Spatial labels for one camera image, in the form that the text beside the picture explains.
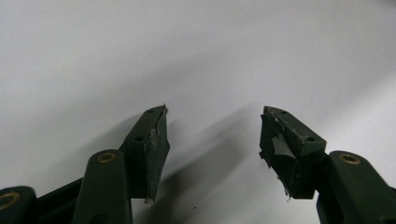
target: small hole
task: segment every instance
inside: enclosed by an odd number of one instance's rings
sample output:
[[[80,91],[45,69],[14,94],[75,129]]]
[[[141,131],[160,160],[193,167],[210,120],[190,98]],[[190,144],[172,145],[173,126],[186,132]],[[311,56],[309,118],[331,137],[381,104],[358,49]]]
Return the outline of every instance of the small hole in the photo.
[[[112,152],[105,152],[103,154],[101,154],[100,156],[97,157],[97,161],[100,163],[108,163],[111,161],[114,161],[116,159],[116,154],[112,153]]]
[[[135,139],[134,139],[136,142],[140,142],[140,141],[142,141],[143,140],[143,137],[136,137]]]
[[[352,162],[357,161],[354,157],[351,157],[351,156],[348,156],[348,155],[343,156],[343,158],[346,161],[352,161]]]
[[[20,199],[21,195],[18,192],[11,191],[0,196],[0,210],[10,207]]]
[[[359,160],[359,158],[356,158],[355,156],[347,155],[347,154],[340,155],[340,159],[341,159],[341,161],[344,161],[344,162],[350,163],[350,164],[354,164],[354,165],[361,163],[361,160]]]
[[[107,214],[99,214],[91,218],[90,224],[106,224],[108,222]]]

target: white wall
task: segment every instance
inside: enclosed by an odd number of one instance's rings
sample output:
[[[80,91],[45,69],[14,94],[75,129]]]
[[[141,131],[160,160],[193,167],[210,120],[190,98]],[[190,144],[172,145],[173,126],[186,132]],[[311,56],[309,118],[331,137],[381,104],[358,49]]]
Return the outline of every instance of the white wall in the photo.
[[[318,223],[260,159],[259,115],[288,110],[396,186],[395,22],[391,0],[2,0],[0,189],[80,178],[166,104],[159,199],[135,223]]]

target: screw hole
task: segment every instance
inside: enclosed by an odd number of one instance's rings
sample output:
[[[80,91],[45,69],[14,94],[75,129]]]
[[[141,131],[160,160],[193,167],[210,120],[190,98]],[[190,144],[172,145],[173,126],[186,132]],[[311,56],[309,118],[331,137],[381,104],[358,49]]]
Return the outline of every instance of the screw hole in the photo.
[[[354,165],[361,163],[361,160],[359,160],[357,157],[347,154],[340,155],[340,159],[346,163],[350,163]]]
[[[10,207],[20,199],[21,195],[18,192],[9,192],[0,196],[0,210]]]
[[[116,159],[116,157],[117,157],[116,154],[112,152],[105,152],[100,156],[98,156],[96,160],[100,163],[108,163]]]
[[[141,141],[143,140],[143,137],[138,136],[138,137],[136,137],[134,140],[135,140],[136,142],[141,142]]]

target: black plastic part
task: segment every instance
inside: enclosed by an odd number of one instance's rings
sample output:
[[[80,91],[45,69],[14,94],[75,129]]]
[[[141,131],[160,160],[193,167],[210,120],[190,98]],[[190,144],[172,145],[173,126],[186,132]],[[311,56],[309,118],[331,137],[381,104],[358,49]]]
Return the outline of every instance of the black plastic part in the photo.
[[[131,198],[155,201],[161,173],[169,152],[165,105],[147,110],[120,147]]]
[[[329,156],[327,176],[343,223],[396,223],[396,194],[374,167],[350,152],[334,151]]]
[[[36,223],[35,191],[29,187],[14,187],[0,190],[0,223]]]
[[[260,156],[273,167],[294,199],[312,199],[315,167],[324,157],[326,141],[285,110],[266,106],[262,115]]]
[[[38,198],[38,223],[71,223],[81,182],[82,178]]]
[[[121,151],[104,150],[91,156],[72,223],[132,223],[131,200]]]

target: dark green plastic part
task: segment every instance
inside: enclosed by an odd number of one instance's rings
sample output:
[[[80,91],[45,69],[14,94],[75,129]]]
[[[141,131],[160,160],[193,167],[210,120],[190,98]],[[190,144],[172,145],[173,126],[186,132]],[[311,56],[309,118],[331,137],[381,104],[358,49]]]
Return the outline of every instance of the dark green plastic part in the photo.
[[[120,147],[125,157],[131,198],[155,201],[170,148],[167,140],[166,113],[165,105],[147,110]]]
[[[294,199],[312,199],[314,168],[323,158],[326,141],[285,110],[266,106],[262,115],[260,156],[273,167]]]
[[[326,173],[343,211],[342,223],[396,223],[396,194],[366,159],[350,152],[334,151],[326,162]],[[319,217],[329,217],[319,209],[318,212]]]
[[[90,157],[72,223],[132,223],[122,152],[110,149]]]
[[[35,223],[36,202],[37,198],[32,188],[20,186],[0,190],[0,223]]]

